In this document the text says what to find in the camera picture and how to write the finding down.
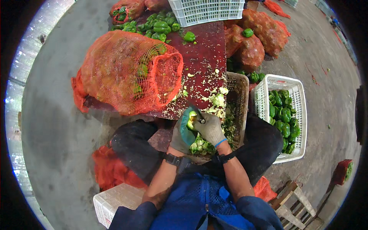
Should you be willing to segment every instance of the gloved hand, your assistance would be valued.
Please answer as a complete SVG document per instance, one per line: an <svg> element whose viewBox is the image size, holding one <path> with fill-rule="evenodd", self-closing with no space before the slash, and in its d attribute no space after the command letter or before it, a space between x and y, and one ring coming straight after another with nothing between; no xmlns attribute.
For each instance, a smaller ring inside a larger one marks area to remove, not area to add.
<svg viewBox="0 0 368 230"><path fill-rule="evenodd" d="M193 122L194 129L197 130L204 139L217 147L218 144L226 140L222 133L221 122L218 116L208 113L202 113L206 123L201 124L199 119Z"/></svg>
<svg viewBox="0 0 368 230"><path fill-rule="evenodd" d="M176 122L173 131L173 138L169 144L173 149L185 154L189 153L189 146L191 146L195 141L194 134L187 128L190 111L193 111L193 109L190 107L187 108L181 115L180 119Z"/></svg>

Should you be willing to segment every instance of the person's right hand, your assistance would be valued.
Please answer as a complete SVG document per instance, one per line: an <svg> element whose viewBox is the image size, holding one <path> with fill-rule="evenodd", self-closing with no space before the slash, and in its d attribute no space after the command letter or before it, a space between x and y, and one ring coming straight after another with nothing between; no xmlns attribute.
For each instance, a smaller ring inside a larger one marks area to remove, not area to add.
<svg viewBox="0 0 368 230"><path fill-rule="evenodd" d="M196 119L194 129L197 130L204 139L217 147L218 144L226 140L225 135L222 133L221 122L218 116L208 113L202 113L206 123L201 124L199 119Z"/></svg>

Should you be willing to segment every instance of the black wristwatch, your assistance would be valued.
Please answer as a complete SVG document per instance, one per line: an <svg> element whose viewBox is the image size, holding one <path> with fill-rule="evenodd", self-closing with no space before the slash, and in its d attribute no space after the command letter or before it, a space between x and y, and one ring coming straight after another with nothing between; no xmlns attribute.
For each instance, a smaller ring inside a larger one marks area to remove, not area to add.
<svg viewBox="0 0 368 230"><path fill-rule="evenodd" d="M165 154L164 159L167 163L176 166L177 174L181 174L182 172L184 172L184 169L187 168L192 162L189 158L185 156L174 156L171 153Z"/></svg>
<svg viewBox="0 0 368 230"><path fill-rule="evenodd" d="M228 160L234 158L235 156L235 152L232 152L228 155L219 155L219 153L216 152L216 154L212 157L212 161L217 164L225 164Z"/></svg>

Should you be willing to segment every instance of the red table surface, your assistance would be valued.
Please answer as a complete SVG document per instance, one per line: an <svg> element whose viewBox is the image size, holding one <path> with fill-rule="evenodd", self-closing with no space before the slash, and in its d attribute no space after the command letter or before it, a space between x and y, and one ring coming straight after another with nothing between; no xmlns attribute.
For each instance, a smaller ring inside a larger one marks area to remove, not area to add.
<svg viewBox="0 0 368 230"><path fill-rule="evenodd" d="M136 21L141 24L145 22L146 18L147 15ZM194 45L193 42L188 42L184 45L184 40L176 32L167 35L167 40L171 40L169 45L175 47L181 53L184 61L182 88L179 91L178 98L175 102L170 102L162 111L152 111L145 115L178 120L189 106L187 100L199 109L210 108L212 103L203 101L201 98L209 97L210 91L213 89L226 86L226 51L223 22L209 22L183 29L184 34L191 31L196 35L195 41L197 44ZM187 97L181 94L184 86L187 87ZM86 99L85 106L92 109L115 111L111 105L102 103L92 97Z"/></svg>

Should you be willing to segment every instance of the person's left hand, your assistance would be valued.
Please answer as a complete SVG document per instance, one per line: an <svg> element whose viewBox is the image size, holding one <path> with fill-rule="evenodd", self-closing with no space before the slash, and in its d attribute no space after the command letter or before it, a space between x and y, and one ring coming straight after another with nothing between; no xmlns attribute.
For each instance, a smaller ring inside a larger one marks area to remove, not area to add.
<svg viewBox="0 0 368 230"><path fill-rule="evenodd" d="M181 115L180 119L176 122L173 131L173 138L169 144L170 147L184 154L189 153L189 146L191 146L195 141L194 134L187 128L189 112L192 110L193 109L190 107L187 108Z"/></svg>

